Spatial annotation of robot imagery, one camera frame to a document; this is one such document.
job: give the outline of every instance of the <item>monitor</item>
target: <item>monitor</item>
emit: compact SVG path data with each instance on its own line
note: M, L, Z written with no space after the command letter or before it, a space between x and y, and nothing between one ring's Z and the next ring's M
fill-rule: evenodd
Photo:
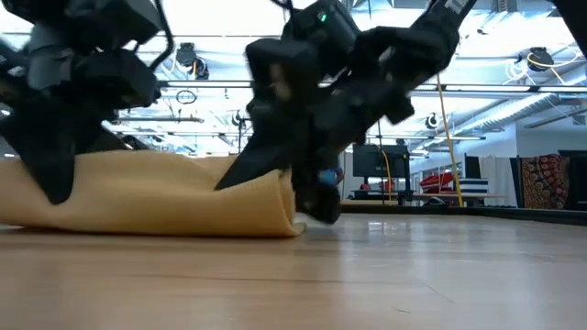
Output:
M410 154L407 146L382 146L389 160L392 178L405 178L409 174ZM376 145L353 145L352 175L364 178L387 178L385 158Z

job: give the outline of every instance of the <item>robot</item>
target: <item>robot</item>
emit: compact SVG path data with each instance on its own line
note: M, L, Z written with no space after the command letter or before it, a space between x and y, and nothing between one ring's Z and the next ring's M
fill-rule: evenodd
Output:
M245 49L254 81L247 107L254 134L216 189L288 169L297 209L334 224L338 193L318 173L346 146L364 142L380 118L396 124L414 113L407 95L449 66L459 26L476 0L432 0L410 28L362 32L337 0L317 0L304 10L290 0L272 1L291 19L281 40L260 39ZM2 3L34 28L26 51L0 44L0 101L13 108L0 121L0 135L49 201L62 204L72 193L76 155L129 149L101 123L161 96L154 69L172 54L172 32L161 0ZM578 30L581 18L569 14L570 0L555 3L587 46ZM147 65L136 50L160 31L167 48ZM130 41L137 46L124 49ZM318 87L325 78L332 83Z

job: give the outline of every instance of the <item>ceiling duct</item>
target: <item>ceiling duct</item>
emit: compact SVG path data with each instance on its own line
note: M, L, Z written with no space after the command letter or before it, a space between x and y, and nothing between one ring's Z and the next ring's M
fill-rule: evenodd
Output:
M493 12L508 12L514 13L519 9L519 0L493 0L492 11Z
M582 83L586 79L587 66L581 65L579 68L571 70L562 75L562 78L567 85L572 86ZM559 80L553 80L545 83L545 85L558 84ZM469 119L460 124L452 131L452 136L466 135L473 132L485 133L498 127L504 127L512 124L517 120L535 115L545 110L549 110L559 105L563 99L556 93L538 93L528 96L521 100L513 100L503 102L495 107L484 111L480 115ZM438 135L444 133L444 129L440 128ZM430 147L441 143L442 141L430 141L418 146L419 149Z

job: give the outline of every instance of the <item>wooden floor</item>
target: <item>wooden floor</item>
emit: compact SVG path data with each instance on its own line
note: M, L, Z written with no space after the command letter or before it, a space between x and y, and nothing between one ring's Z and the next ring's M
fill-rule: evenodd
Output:
M346 216L290 240L0 234L1 330L584 330L587 229Z

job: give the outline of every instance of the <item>light fixture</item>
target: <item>light fixture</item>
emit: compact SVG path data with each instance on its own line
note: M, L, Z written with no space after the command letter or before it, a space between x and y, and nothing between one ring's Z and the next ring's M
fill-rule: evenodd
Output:
M429 152L427 150L423 150L423 149L415 149L410 151L411 154L416 154L416 155L424 155L426 156Z
M184 68L192 69L196 59L195 45L193 42L182 42L175 52L175 60Z
M544 93L587 93L587 86L542 86Z
M446 140L447 137L437 137L437 139ZM484 140L485 137L450 137L451 140L456 141L477 141L477 140Z
M438 127L437 114L435 114L435 113L430 114L426 118L425 125L426 125L426 128L428 128L428 129L435 129L436 127Z
M447 85L449 92L528 92L530 86Z
M539 85L481 85L481 84L443 84L442 90L451 94L459 94L459 97L523 97L527 94L539 93L587 93L587 86L573 86L575 81L567 82L568 86L539 86ZM165 88L251 88L251 81L162 81L161 87ZM328 82L322 82L320 87L329 86ZM437 86L434 84L422 84L416 87L412 96L437 96Z
M123 131L123 132L115 132L115 131L113 131L113 133L120 133L120 134L130 135L130 136L153 136L153 135L167 134L167 133L140 132L140 131Z

